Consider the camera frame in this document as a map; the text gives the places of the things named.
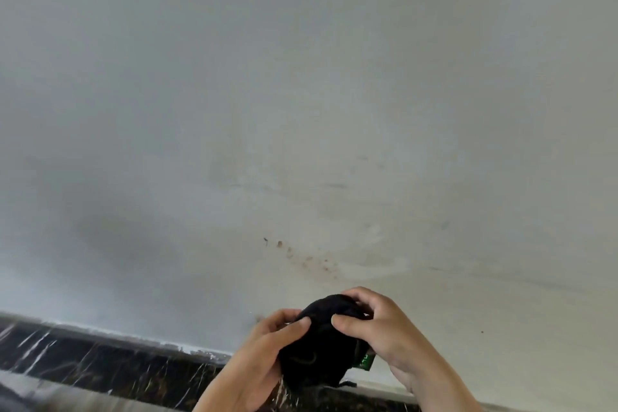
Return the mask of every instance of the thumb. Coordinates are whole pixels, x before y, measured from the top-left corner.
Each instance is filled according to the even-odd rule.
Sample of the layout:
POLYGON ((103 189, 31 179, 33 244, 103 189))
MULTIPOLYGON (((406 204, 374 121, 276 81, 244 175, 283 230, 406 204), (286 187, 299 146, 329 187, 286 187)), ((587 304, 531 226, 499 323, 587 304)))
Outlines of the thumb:
POLYGON ((334 314, 331 318, 331 323, 333 327, 342 334, 367 340, 369 334, 368 328, 370 327, 367 321, 351 316, 344 316, 343 314, 334 314))
POLYGON ((274 342, 277 348, 282 349, 286 345, 290 345, 292 342, 303 337, 311 326, 311 318, 304 317, 303 319, 292 322, 285 326, 283 329, 273 332, 274 342))

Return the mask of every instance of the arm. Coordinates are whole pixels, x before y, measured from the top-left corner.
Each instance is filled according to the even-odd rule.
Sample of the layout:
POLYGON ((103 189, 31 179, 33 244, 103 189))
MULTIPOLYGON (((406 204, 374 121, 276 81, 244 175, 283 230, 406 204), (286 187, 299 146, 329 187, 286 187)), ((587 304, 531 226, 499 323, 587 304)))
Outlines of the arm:
POLYGON ((292 322, 299 309, 280 309, 258 322, 249 338, 212 380, 193 412, 253 412, 281 379, 279 350, 303 337, 311 320, 292 322))
POLYGON ((363 287, 344 294, 367 305, 373 319, 335 315, 335 329, 368 342, 395 378, 414 393, 423 412, 482 412, 459 375, 393 300, 363 287))

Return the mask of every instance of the black object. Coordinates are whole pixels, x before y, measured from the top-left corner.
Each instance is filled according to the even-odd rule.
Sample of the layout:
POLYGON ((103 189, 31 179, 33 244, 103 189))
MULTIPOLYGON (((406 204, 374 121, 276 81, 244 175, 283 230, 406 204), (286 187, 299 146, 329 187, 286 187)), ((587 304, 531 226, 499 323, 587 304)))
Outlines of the black object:
POLYGON ((311 327, 302 338, 279 352, 283 381, 291 391, 319 385, 338 387, 345 372, 367 353, 367 342, 348 337, 332 326, 334 314, 370 318, 347 295, 327 296, 307 306, 296 321, 309 316, 311 327))

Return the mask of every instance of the person's left hand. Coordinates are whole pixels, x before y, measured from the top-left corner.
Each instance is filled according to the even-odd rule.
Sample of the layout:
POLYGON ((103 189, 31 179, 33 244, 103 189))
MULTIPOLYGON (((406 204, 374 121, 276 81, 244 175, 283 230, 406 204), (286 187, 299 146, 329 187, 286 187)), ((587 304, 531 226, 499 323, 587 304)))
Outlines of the person's left hand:
POLYGON ((292 322, 299 314, 299 309, 280 309, 258 322, 243 346, 208 385, 194 412, 211 408, 226 412, 256 411, 281 379, 279 350, 309 330, 308 317, 292 322))

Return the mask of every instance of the gray wall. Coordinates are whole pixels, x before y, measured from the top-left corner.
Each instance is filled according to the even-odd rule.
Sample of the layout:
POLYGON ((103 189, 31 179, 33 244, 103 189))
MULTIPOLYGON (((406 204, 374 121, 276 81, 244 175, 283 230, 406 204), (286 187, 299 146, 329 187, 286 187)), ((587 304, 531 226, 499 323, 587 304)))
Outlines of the gray wall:
POLYGON ((364 284, 480 400, 611 409, 617 2, 0 0, 0 310, 232 351, 364 284))

